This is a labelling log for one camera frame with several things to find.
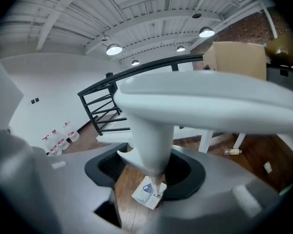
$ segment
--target paper box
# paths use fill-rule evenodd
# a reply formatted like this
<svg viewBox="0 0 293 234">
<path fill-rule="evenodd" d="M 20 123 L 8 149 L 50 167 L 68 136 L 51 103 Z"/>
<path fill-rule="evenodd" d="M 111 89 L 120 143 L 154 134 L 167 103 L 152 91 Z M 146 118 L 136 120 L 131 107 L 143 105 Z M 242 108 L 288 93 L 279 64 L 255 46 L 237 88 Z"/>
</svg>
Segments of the paper box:
<svg viewBox="0 0 293 234">
<path fill-rule="evenodd" d="M 266 55 L 273 65 L 293 66 L 293 36 L 290 33 L 274 39 L 265 47 Z"/>
<path fill-rule="evenodd" d="M 162 183 L 158 195 L 155 195 L 151 185 L 151 179 L 148 176 L 145 176 L 131 196 L 140 204 L 154 210 L 162 199 L 166 187 L 166 184 Z"/>
<path fill-rule="evenodd" d="M 213 42 L 203 55 L 203 61 L 211 70 L 266 80 L 263 45 L 233 41 Z"/>
</svg>

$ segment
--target black metal railing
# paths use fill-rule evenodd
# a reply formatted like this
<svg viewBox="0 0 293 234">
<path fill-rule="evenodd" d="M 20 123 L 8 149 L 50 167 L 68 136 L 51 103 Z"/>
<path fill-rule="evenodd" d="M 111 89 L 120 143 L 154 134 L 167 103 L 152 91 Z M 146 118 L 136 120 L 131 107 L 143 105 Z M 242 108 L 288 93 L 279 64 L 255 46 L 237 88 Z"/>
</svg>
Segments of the black metal railing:
<svg viewBox="0 0 293 234">
<path fill-rule="evenodd" d="M 179 71 L 178 69 L 179 63 L 202 61 L 202 60 L 203 60 L 203 54 L 183 55 L 183 56 L 176 56 L 176 57 L 170 57 L 170 58 L 152 61 L 143 65 L 140 65 L 138 67 L 127 69 L 115 75 L 113 75 L 112 73 L 108 73 L 105 79 L 82 90 L 81 92 L 78 93 L 78 96 L 80 97 L 83 103 L 83 106 L 89 116 L 89 119 L 92 122 L 95 129 L 97 130 L 97 132 L 99 133 L 99 135 L 103 135 L 103 132 L 130 130 L 129 127 L 105 129 L 106 125 L 109 123 L 126 120 L 126 118 L 114 118 L 116 114 L 120 115 L 121 113 L 121 110 L 117 107 L 117 105 L 115 104 L 113 100 L 113 96 L 117 90 L 117 85 L 116 85 L 117 81 L 136 75 L 136 74 L 149 71 L 149 70 L 158 69 L 158 68 L 166 67 L 166 66 L 171 66 L 172 71 Z M 293 68 L 267 64 L 267 80 L 293 90 L 293 82 L 292 82 Z M 102 91 L 105 89 L 108 90 L 107 95 L 102 96 L 90 102 L 85 101 L 84 96 L 90 95 L 92 93 Z M 105 103 L 104 105 L 100 106 L 99 108 L 95 109 L 92 112 L 90 111 L 89 109 L 90 105 L 93 105 L 97 102 L 101 102 L 107 99 L 109 99 L 109 102 Z M 109 105 L 110 103 L 113 104 L 111 108 L 100 110 L 104 108 L 105 106 Z M 112 111 L 115 111 L 115 113 L 109 119 L 102 120 L 102 118 L 106 116 L 107 113 Z"/>
<path fill-rule="evenodd" d="M 117 107 L 117 105 L 115 104 L 114 100 L 113 100 L 113 96 L 117 90 L 117 85 L 116 82 L 122 79 L 125 79 L 127 77 L 136 75 L 136 74 L 140 74 L 146 71 L 150 71 L 153 69 L 158 69 L 158 68 L 162 68 L 162 67 L 166 67 L 166 66 L 171 66 L 172 71 L 178 71 L 178 64 L 180 63 L 186 63 L 186 62 L 192 62 L 192 61 L 202 61 L 203 60 L 203 54 L 194 54 L 194 55 L 183 55 L 183 56 L 176 56 L 176 57 L 169 57 L 169 58 L 165 58 L 165 59 L 161 59 L 161 60 L 156 60 L 156 61 L 152 61 L 143 65 L 140 65 L 138 67 L 134 67 L 134 68 L 130 68 L 127 69 L 125 71 L 122 71 L 118 74 L 113 75 L 113 73 L 108 73 L 106 75 L 106 78 L 91 85 L 90 87 L 87 87 L 86 89 L 80 91 L 78 93 L 78 96 L 80 97 L 82 104 L 84 106 L 84 109 L 91 121 L 91 123 L 93 124 L 93 126 L 95 127 L 95 129 L 97 130 L 99 135 L 103 135 L 103 132 L 115 132 L 115 131 L 126 131 L 126 130 L 130 130 L 129 127 L 124 127 L 124 128 L 113 128 L 113 129 L 106 129 L 105 127 L 107 126 L 107 124 L 112 123 L 112 122 L 117 122 L 117 121 L 123 121 L 123 120 L 127 120 L 125 117 L 124 118 L 115 118 L 116 115 L 120 115 L 121 110 Z M 102 90 L 107 90 L 108 94 L 104 95 L 98 99 L 95 99 L 93 101 L 90 102 L 86 102 L 85 100 L 85 96 L 96 93 L 98 91 L 102 91 Z M 108 100 L 109 101 L 107 103 L 105 103 L 104 105 L 98 107 L 97 109 L 90 111 L 89 106 L 93 105 L 95 103 L 104 101 L 104 100 Z M 100 110 L 102 108 L 104 108 L 107 105 L 113 105 L 111 108 L 109 109 L 103 109 Z M 102 120 L 102 118 L 104 116 L 106 116 L 108 113 L 115 111 L 115 113 L 109 118 L 109 119 L 104 119 Z"/>
</svg>

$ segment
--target ceiling light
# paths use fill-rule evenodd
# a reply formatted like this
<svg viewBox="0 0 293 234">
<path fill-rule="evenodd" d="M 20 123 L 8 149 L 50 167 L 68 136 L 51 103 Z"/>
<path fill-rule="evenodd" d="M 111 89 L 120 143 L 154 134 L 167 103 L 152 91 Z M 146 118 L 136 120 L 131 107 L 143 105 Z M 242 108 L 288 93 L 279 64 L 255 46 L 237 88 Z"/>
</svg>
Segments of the ceiling light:
<svg viewBox="0 0 293 234">
<path fill-rule="evenodd" d="M 203 27 L 200 30 L 200 34 L 199 34 L 200 37 L 211 37 L 213 35 L 215 35 L 215 31 L 213 31 L 212 28 L 209 28 L 209 27 Z"/>
<path fill-rule="evenodd" d="M 198 18 L 200 18 L 201 16 L 202 16 L 201 13 L 197 13 L 197 14 L 192 15 L 192 18 L 194 18 L 194 19 L 198 19 Z"/>
<path fill-rule="evenodd" d="M 102 41 L 107 41 L 107 40 L 109 40 L 109 37 L 108 36 L 104 36 L 104 37 L 101 38 L 101 40 Z"/>
<path fill-rule="evenodd" d="M 138 60 L 133 60 L 131 63 L 132 66 L 136 66 L 138 64 L 140 64 L 140 62 Z"/>
<path fill-rule="evenodd" d="M 109 56 L 113 56 L 113 55 L 116 55 L 118 53 L 120 53 L 122 51 L 122 47 L 116 43 L 112 43 L 110 44 L 107 49 L 106 49 L 106 53 L 109 55 Z"/>
<path fill-rule="evenodd" d="M 181 51 L 184 51 L 184 50 L 186 50 L 186 49 L 184 48 L 184 46 L 179 46 L 179 47 L 177 48 L 177 52 L 181 52 Z"/>
</svg>

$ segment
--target plastic bottle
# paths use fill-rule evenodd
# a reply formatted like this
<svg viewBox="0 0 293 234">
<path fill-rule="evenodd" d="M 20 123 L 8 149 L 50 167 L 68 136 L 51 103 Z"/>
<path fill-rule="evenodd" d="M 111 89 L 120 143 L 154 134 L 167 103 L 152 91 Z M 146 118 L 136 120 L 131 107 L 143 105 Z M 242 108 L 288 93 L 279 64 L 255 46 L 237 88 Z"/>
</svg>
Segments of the plastic bottle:
<svg viewBox="0 0 293 234">
<path fill-rule="evenodd" d="M 73 130 L 69 123 L 70 122 L 66 122 L 63 127 L 64 127 L 64 130 L 65 130 L 67 136 L 70 138 L 70 140 L 75 142 L 79 138 L 79 133 L 77 133 L 76 130 Z"/>
<path fill-rule="evenodd" d="M 55 143 L 54 140 L 49 138 L 49 135 L 44 137 L 42 140 L 44 140 L 44 144 L 45 144 L 47 150 L 49 151 L 48 156 L 55 156 L 55 155 L 62 154 L 62 150 L 58 147 L 58 145 Z"/>
<path fill-rule="evenodd" d="M 224 155 L 239 155 L 240 153 L 242 153 L 242 150 L 239 149 L 230 149 L 224 151 Z"/>
<path fill-rule="evenodd" d="M 61 133 L 58 133 L 56 130 L 52 131 L 53 138 L 57 142 L 58 146 L 62 149 L 65 150 L 68 148 L 69 143 L 67 142 L 65 136 Z"/>
</svg>

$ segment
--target wooden floor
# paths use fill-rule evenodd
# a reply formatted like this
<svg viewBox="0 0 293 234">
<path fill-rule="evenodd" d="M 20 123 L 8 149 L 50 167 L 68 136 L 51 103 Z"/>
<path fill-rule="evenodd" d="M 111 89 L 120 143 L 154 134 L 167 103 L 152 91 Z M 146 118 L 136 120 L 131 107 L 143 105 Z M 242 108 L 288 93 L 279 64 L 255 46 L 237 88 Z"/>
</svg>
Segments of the wooden floor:
<svg viewBox="0 0 293 234">
<path fill-rule="evenodd" d="M 72 143 L 65 153 L 74 153 L 91 150 L 106 144 L 98 143 L 97 133 L 92 125 L 88 125 L 80 133 L 78 141 Z M 187 147 L 197 151 L 200 137 L 190 137 L 175 140 L 174 144 Z M 212 138 L 209 154 L 223 156 L 240 164 L 260 179 L 264 180 L 278 192 L 291 184 L 293 179 L 293 152 L 278 136 L 249 136 L 246 135 L 240 149 L 242 153 L 238 156 L 225 156 L 224 150 L 232 148 L 237 135 L 222 134 Z M 272 172 L 267 173 L 264 164 L 269 161 Z M 126 166 L 122 175 L 115 185 L 116 200 L 119 208 L 122 227 L 126 231 L 136 233 L 144 226 L 160 208 L 150 210 L 140 205 L 131 194 L 145 177 L 133 167 Z"/>
</svg>

